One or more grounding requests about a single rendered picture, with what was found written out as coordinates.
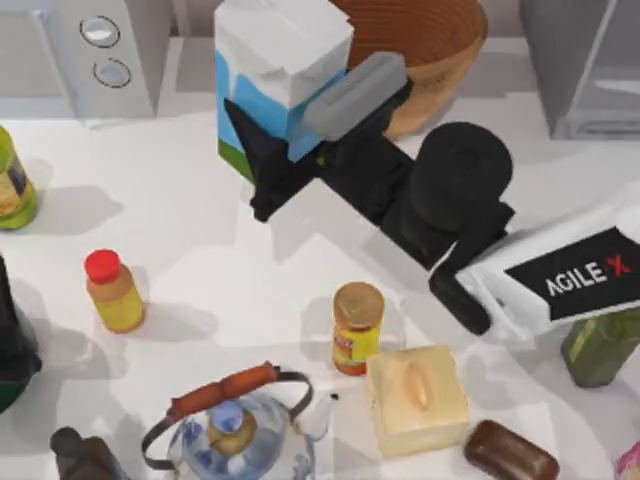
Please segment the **white and blue milk carton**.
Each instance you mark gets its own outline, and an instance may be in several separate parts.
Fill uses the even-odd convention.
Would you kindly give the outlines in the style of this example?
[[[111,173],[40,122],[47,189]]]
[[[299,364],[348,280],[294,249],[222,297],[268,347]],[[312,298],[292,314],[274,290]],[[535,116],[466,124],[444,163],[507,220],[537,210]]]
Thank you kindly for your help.
[[[285,140],[299,161],[321,141],[302,121],[308,103],[347,69],[354,28],[331,0],[222,0],[214,11],[218,153],[252,177],[224,102]]]

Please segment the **brown wicker basket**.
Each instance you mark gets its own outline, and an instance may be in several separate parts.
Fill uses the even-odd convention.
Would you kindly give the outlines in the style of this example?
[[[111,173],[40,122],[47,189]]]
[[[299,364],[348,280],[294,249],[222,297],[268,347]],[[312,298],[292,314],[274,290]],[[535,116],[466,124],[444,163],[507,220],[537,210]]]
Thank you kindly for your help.
[[[330,0],[349,17],[354,38],[348,65],[376,51],[405,58],[413,89],[395,109],[385,135],[417,132],[451,98],[488,34],[479,0]]]

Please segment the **yellow can with gold lid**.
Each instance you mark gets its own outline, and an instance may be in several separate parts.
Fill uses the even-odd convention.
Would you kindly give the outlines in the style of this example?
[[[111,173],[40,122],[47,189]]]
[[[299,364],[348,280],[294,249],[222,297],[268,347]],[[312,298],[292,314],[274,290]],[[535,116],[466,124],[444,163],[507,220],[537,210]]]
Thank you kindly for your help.
[[[349,282],[336,291],[332,310],[332,361],[346,375],[364,375],[367,359],[379,349],[384,297],[369,283]]]

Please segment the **round microwave knob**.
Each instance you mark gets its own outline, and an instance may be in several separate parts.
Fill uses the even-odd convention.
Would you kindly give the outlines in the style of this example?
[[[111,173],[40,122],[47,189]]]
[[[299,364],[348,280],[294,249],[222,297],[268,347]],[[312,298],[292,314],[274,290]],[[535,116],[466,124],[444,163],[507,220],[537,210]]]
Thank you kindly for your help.
[[[82,20],[79,31],[88,44],[97,48],[112,48],[121,38],[118,25],[105,16]]]
[[[114,58],[96,62],[93,65],[92,72],[96,81],[111,89],[124,88],[132,80],[130,68],[122,61]]]

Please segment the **yellow bottle with red cap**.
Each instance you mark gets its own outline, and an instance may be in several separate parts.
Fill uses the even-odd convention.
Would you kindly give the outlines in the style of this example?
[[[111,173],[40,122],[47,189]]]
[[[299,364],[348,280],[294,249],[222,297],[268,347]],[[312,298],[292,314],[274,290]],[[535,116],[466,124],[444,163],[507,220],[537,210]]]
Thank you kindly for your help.
[[[84,261],[86,289],[104,326],[128,333],[144,321],[145,305],[131,270],[110,249],[91,252]]]

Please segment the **pale microwave oven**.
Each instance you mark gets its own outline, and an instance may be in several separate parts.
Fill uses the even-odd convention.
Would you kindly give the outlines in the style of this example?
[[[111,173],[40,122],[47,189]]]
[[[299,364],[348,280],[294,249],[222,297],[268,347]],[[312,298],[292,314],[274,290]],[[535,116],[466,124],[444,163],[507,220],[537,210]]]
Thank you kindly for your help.
[[[81,36],[84,19],[119,27],[112,48]],[[0,0],[0,118],[121,120],[157,112],[173,19],[171,0]],[[124,88],[95,80],[96,62],[131,70]]]

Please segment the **cream tissue box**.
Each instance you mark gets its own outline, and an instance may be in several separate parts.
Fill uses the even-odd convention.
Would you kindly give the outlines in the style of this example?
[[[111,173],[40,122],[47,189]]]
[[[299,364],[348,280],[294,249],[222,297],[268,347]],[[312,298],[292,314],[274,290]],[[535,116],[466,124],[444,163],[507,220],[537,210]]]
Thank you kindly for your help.
[[[469,402],[448,346],[380,352],[366,365],[371,417],[383,457],[461,443],[470,421]]]

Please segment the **grey cabinet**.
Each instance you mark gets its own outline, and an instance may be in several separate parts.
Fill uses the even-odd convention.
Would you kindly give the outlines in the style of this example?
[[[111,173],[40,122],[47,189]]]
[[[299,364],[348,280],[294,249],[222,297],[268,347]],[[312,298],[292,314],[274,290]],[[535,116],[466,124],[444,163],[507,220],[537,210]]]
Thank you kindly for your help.
[[[640,0],[520,0],[550,137],[640,141]]]

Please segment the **green bottle with yellow label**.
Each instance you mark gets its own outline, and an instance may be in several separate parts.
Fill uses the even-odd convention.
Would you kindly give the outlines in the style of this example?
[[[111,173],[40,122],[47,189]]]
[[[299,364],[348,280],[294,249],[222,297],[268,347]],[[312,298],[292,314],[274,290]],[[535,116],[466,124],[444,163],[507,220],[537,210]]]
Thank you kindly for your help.
[[[36,189],[10,134],[0,126],[0,230],[23,228],[34,219],[37,209]]]

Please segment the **olive green bottle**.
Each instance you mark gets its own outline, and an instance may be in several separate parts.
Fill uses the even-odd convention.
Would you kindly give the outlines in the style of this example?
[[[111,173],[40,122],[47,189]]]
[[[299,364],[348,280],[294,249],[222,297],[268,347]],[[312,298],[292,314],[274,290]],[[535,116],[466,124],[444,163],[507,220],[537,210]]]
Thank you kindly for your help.
[[[640,346],[640,308],[591,317],[573,324],[561,353],[581,388],[609,385]]]

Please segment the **black and green bottle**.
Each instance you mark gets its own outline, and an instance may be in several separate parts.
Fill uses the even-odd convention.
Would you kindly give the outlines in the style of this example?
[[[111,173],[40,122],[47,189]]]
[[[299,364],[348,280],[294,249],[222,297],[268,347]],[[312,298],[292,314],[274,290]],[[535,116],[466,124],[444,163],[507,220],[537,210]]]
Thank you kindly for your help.
[[[0,255],[0,414],[18,400],[41,368],[35,330],[16,306]]]

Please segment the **dark brown bottle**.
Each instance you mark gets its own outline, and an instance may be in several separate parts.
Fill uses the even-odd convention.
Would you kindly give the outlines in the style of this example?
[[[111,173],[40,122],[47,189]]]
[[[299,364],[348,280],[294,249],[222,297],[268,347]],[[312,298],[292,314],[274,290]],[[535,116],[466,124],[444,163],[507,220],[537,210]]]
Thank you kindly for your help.
[[[82,437],[65,426],[54,432],[49,445],[59,480],[131,480],[101,437]]]

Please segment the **pink packet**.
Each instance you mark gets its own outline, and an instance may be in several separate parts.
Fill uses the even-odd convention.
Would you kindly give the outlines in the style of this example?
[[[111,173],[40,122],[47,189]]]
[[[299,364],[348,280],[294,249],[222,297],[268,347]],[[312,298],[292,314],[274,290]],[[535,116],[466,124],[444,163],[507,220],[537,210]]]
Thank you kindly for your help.
[[[614,473],[615,480],[640,480],[640,440],[618,458]]]

